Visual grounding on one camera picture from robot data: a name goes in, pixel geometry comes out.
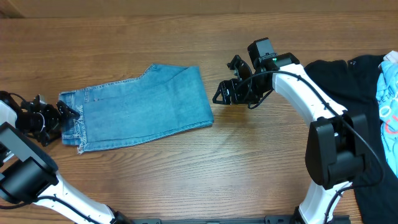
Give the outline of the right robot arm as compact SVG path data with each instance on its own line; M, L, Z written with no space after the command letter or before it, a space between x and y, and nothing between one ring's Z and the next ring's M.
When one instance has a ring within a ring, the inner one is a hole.
M369 167L368 123L349 112L307 75L292 53L278 54L268 38L248 46L252 64L235 55L227 64L235 77L222 81L213 97L221 105L257 108L272 92L283 96L309 128L305 165L311 178L293 215L268 215L265 223L350 223L334 215L343 193Z

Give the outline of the light blue denim jeans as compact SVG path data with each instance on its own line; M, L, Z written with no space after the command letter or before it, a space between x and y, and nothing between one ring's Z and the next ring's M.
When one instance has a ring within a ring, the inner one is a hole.
M59 95L80 116L62 129L78 153L129 147L214 122L196 66L152 64L141 76Z

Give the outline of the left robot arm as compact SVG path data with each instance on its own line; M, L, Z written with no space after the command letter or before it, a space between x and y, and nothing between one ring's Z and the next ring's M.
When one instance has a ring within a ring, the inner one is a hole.
M74 223L131 224L119 211L96 202L70 185L58 165L42 150L61 136L61 129L80 114L58 101L46 104L41 96L17 103L14 93L1 92L1 164L16 161L1 172L1 209L35 204L47 207Z

